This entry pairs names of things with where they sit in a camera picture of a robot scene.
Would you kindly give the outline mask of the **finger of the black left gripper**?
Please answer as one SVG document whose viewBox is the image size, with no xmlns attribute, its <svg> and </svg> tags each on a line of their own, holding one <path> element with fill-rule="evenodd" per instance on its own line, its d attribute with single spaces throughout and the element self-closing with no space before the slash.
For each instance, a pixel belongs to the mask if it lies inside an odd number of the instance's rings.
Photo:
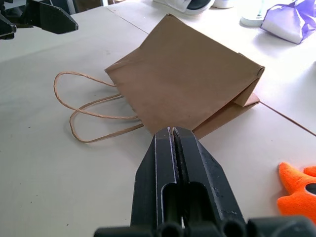
<svg viewBox="0 0 316 237">
<path fill-rule="evenodd" d="M 63 9 L 36 0 L 27 0 L 24 23 L 55 34 L 79 29 L 77 22 Z"/>
<path fill-rule="evenodd" d="M 0 39 L 1 40 L 12 40 L 14 39 L 17 31 L 15 23 L 16 18 L 7 15 L 0 15 Z"/>
</svg>

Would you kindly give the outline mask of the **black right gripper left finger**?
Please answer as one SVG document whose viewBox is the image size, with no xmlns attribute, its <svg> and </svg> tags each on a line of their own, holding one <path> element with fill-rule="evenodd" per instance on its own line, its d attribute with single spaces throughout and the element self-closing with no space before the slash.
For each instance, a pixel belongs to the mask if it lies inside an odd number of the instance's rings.
<svg viewBox="0 0 316 237">
<path fill-rule="evenodd" d="M 179 164 L 181 127 L 157 132 L 135 175 L 131 225 L 182 226 L 183 180 Z"/>
</svg>

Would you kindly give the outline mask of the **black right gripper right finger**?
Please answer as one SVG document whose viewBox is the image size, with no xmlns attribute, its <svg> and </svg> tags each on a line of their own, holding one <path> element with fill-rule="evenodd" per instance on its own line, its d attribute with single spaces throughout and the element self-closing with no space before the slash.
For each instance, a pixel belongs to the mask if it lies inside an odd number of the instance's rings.
<svg viewBox="0 0 316 237">
<path fill-rule="evenodd" d="M 191 131 L 175 127 L 173 137 L 185 223 L 244 226 L 245 220 L 221 165 Z"/>
</svg>

